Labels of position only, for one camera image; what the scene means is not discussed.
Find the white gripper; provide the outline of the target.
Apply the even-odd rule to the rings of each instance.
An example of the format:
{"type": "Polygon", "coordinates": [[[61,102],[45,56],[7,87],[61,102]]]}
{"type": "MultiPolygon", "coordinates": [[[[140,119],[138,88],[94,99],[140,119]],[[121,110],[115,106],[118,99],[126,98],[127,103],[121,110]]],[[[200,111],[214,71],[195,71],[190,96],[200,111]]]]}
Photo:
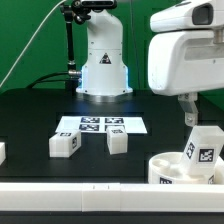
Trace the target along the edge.
{"type": "Polygon", "coordinates": [[[185,124],[198,123],[197,93],[224,87],[224,0],[182,0],[153,14],[148,84],[179,95],[185,124]]]}

